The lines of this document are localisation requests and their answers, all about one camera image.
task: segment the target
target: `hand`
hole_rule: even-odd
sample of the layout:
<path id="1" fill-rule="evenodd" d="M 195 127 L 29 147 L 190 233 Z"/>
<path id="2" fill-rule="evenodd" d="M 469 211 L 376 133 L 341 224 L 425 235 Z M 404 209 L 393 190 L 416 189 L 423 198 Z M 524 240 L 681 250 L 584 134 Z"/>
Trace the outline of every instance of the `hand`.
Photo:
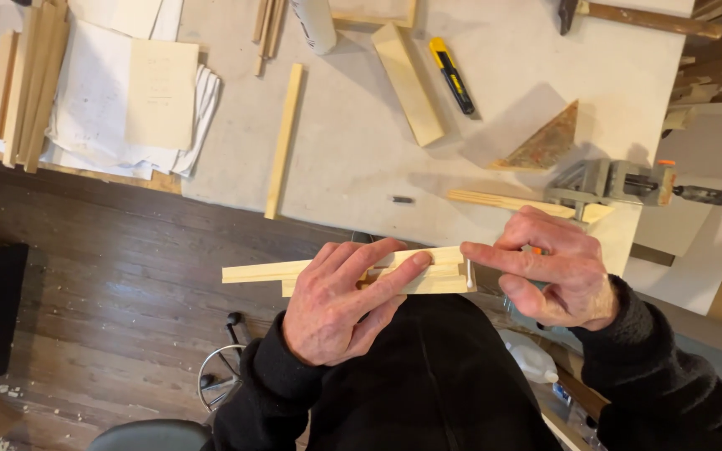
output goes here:
<path id="1" fill-rule="evenodd" d="M 334 366 L 366 354 L 406 300 L 398 293 L 430 266 L 431 254 L 415 253 L 362 291 L 356 282 L 377 261 L 405 249 L 394 238 L 367 245 L 327 243 L 297 278 L 283 318 L 291 352 L 311 366 Z"/>
<path id="2" fill-rule="evenodd" d="M 521 252 L 525 245 L 549 255 Z M 619 302 L 601 258 L 601 243 L 574 224 L 524 206 L 493 246 L 466 242 L 461 253 L 503 271 L 503 292 L 525 316 L 544 326 L 599 331 L 617 317 Z M 528 281 L 550 282 L 543 290 Z"/>

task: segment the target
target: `white plastic bottle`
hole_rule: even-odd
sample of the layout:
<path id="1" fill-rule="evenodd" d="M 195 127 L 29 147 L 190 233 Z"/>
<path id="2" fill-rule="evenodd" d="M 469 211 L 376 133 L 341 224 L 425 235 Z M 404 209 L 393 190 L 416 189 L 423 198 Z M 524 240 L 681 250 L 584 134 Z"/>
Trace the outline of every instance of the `white plastic bottle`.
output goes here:
<path id="1" fill-rule="evenodd" d="M 336 46 L 336 28 L 327 0 L 290 0 L 311 50 L 326 55 Z"/>
<path id="2" fill-rule="evenodd" d="M 498 330 L 506 349 L 520 366 L 526 379 L 539 384 L 553 384 L 559 380 L 553 358 L 530 338 L 507 329 Z"/>

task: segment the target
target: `black sleeve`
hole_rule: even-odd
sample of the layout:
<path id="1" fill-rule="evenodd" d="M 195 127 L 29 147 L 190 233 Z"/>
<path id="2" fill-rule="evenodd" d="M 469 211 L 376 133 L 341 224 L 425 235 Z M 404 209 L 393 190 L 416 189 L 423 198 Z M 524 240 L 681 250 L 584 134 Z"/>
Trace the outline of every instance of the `black sleeve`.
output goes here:
<path id="1" fill-rule="evenodd" d="M 612 402 L 598 438 L 623 448 L 722 448 L 722 380 L 712 365 L 676 347 L 662 312 L 610 276 L 620 302 L 614 323 L 570 329 L 584 345 L 583 382 Z"/>
<path id="2" fill-rule="evenodd" d="M 309 367 L 289 351 L 281 330 L 285 313 L 275 318 L 264 339 L 246 347 L 244 384 L 216 411 L 214 437 L 203 451 L 295 449 L 327 368 Z"/>

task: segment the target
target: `hammer handle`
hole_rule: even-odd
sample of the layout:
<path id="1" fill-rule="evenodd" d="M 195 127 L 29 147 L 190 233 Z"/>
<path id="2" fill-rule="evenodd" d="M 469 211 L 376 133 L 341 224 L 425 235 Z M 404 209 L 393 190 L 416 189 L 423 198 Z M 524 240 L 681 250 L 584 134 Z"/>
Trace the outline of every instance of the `hammer handle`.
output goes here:
<path id="1" fill-rule="evenodd" d="M 577 9 L 578 14 L 603 18 L 613 22 L 639 25 L 654 30 L 670 31 L 680 35 L 703 36 L 710 39 L 720 39 L 722 36 L 722 25 L 709 23 L 703 20 L 683 18 L 671 15 L 660 15 L 649 11 L 632 10 L 619 6 L 601 5 L 589 3 L 582 0 Z"/>

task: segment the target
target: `black sweater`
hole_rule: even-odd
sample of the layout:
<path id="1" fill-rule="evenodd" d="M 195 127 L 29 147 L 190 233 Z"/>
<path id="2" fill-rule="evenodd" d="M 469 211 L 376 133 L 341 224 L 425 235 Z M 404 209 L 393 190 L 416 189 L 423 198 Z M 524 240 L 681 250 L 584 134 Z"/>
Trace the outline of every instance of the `black sweater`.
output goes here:
<path id="1" fill-rule="evenodd" d="M 722 449 L 722 380 L 681 352 L 662 313 L 612 277 L 617 319 L 574 328 L 582 378 L 612 401 L 598 438 L 619 449 Z M 409 296 L 363 357 L 308 367 L 285 312 L 242 356 L 245 384 L 219 408 L 204 450 L 559 449 L 526 378 L 484 313 L 456 294 Z"/>

